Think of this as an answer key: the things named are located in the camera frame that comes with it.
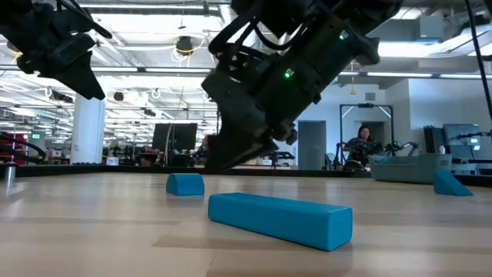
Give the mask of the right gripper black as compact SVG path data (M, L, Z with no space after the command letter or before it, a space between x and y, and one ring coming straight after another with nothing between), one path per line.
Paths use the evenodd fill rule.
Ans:
M335 77L334 34L303 34L283 55L264 54L223 34L210 52L216 68L202 83L221 113L221 130L209 142L208 172L219 173L292 142L294 120Z

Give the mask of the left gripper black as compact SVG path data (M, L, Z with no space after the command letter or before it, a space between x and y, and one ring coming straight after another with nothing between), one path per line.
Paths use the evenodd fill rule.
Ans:
M74 92L90 100L105 99L105 93L91 70L92 51L86 52L70 64L57 63L47 54L63 41L71 38L56 36L22 36L15 39L15 47L22 53L17 66L25 73L39 72L39 78L59 81Z

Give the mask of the blue half-round block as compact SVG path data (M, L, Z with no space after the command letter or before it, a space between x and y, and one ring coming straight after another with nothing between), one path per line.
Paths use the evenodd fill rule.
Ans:
M166 192L177 196L203 195L204 179L197 173L172 173L166 182Z

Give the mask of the long blue block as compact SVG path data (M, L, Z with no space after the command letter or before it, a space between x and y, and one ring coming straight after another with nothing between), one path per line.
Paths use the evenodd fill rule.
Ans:
M348 206L239 192L211 195L208 218L327 252L349 243L353 235Z

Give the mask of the blue wedge block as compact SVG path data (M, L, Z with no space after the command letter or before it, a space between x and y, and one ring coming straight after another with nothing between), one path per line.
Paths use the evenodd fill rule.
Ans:
M434 192L438 195L473 196L473 192L448 171L434 173Z

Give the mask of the white building column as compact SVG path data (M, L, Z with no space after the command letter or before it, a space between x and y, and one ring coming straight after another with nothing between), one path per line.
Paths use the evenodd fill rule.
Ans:
M105 101L77 95L71 138L71 164L101 163L105 127Z

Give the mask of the black monitor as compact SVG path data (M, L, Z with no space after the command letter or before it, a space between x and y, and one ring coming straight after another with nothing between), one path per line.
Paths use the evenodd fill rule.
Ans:
M182 151L195 148L198 124L156 124L151 147L164 151L170 149Z

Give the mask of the long ceiling light bar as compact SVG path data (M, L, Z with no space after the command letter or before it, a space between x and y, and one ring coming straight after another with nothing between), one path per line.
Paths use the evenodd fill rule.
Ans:
M142 67L93 67L93 72L108 73L108 74L188 74L188 75L206 75L210 68L142 68ZM344 71L339 73L341 76L357 76L357 77L382 77L382 78L442 78L442 79L463 79L463 80L478 80L481 78L479 74L467 73L427 73L427 72L352 72Z

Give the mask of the person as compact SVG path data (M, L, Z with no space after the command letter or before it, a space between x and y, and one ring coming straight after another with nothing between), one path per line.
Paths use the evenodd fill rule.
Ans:
M375 155L384 149L380 142L374 141L370 137L370 130L366 125L358 129L357 137L350 139L344 146L343 150L349 152L348 160L360 162L363 166L368 165L369 155Z

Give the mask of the dark grey door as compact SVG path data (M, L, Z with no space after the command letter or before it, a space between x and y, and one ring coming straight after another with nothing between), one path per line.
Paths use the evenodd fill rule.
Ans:
M373 141L384 143L385 138L385 122L370 122L367 124L370 129L370 137Z

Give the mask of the grey plastic bin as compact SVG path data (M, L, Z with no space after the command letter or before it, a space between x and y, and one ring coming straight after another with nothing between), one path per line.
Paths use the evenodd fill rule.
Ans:
M417 156L369 156L372 179L380 182L431 184L436 171L451 170L450 154Z

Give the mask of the black upright panel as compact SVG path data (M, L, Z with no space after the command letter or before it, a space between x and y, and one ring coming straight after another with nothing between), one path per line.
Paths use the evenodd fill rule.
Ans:
M424 142L426 153L440 153L444 146L444 130L433 125L424 126Z

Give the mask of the desk monitor with lit screen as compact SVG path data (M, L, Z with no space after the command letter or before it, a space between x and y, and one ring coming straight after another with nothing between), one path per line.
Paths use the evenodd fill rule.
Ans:
M444 124L443 130L446 146L480 145L480 127L477 124Z

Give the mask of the black aluminium table frame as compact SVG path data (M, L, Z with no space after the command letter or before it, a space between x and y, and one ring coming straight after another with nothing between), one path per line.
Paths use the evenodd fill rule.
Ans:
M46 177L60 175L84 175L84 174L109 174L118 177L163 177L167 178L170 174L199 174L211 178L246 178L246 179L266 179L268 181L277 180L284 183L299 182L306 185L308 182L321 184L330 181L370 181L369 172L345 172L345 171L299 171L290 169L231 169L222 173L210 173L203 168L159 168L159 167L139 167L139 166L109 166L109 165L13 165L15 169L14 177Z

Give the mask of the silver metal post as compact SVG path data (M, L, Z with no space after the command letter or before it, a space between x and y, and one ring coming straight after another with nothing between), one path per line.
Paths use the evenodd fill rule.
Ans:
M5 184L11 186L15 183L16 169L18 165L14 162L9 162L5 164Z

